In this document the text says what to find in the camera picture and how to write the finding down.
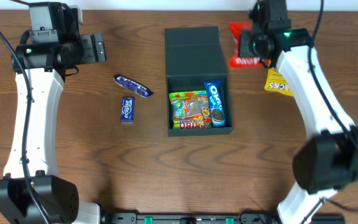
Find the red Hacks candy bag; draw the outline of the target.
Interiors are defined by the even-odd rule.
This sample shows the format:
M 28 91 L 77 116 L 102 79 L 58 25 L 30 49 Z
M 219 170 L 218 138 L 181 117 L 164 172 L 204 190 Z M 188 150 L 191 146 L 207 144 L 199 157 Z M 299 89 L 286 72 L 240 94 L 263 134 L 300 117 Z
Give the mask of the red Hacks candy bag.
M 234 55 L 230 58 L 230 68 L 259 68 L 263 65 L 259 62 L 258 57 L 240 57 L 239 41 L 241 31 L 251 30 L 251 22 L 229 22 L 229 29 L 234 36 Z

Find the yellow Hacks candy bag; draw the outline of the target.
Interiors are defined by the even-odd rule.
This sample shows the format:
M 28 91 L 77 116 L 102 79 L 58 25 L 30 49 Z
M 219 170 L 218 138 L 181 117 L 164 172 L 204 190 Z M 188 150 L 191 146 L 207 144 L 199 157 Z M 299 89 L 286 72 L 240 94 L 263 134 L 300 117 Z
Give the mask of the yellow Hacks candy bag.
M 274 68 L 268 69 L 264 89 L 266 91 L 272 91 L 287 96 L 293 96 L 293 93 L 287 81 Z

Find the dark blue snack wrapper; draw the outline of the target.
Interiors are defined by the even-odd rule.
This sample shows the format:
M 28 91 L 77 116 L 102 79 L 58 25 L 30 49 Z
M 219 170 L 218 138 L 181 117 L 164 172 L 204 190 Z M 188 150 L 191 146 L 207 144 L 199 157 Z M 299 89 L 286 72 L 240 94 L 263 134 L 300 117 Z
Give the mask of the dark blue snack wrapper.
M 130 90 L 141 97 L 148 98 L 153 95 L 153 91 L 150 88 L 130 78 L 118 74 L 115 75 L 113 79 L 114 82 L 117 83 L 119 86 Z

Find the blue Oreo cookie pack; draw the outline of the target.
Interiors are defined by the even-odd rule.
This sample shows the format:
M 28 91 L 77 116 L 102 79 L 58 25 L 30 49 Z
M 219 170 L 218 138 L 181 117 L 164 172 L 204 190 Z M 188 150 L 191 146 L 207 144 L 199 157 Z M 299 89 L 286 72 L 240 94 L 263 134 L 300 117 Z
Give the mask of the blue Oreo cookie pack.
M 225 127 L 226 125 L 226 117 L 224 113 L 223 99 L 220 93 L 220 85 L 221 80 L 211 80 L 204 82 L 214 128 L 221 128 Z

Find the Haribo sour worms bag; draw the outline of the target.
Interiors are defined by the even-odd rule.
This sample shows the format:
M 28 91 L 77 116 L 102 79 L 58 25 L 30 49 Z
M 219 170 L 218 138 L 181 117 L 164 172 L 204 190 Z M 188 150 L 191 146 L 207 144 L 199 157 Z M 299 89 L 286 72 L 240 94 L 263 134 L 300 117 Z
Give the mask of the Haribo sour worms bag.
M 173 129 L 212 128 L 211 112 L 205 90 L 169 94 Z

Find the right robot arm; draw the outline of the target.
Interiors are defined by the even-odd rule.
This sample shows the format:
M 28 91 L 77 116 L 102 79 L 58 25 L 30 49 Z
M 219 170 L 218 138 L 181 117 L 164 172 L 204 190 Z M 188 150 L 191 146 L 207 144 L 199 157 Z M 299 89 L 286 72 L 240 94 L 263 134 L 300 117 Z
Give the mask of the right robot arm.
M 336 99 L 314 46 L 316 33 L 294 29 L 284 0 L 262 0 L 250 11 L 239 55 L 257 57 L 289 84 L 303 118 L 306 144 L 293 159 L 295 183 L 277 205 L 275 223 L 310 223 L 314 214 L 358 180 L 358 127 Z

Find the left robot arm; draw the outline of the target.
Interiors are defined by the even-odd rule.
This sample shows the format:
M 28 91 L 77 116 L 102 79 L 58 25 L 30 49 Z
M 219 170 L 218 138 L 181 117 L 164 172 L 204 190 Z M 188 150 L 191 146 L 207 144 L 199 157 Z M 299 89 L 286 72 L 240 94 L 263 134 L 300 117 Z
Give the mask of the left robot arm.
M 106 60 L 103 36 L 80 34 L 81 9 L 62 2 L 29 4 L 31 29 L 11 48 L 17 112 L 11 152 L 0 179 L 0 213 L 10 223 L 109 223 L 97 203 L 80 199 L 60 178 L 57 111 L 67 77 Z

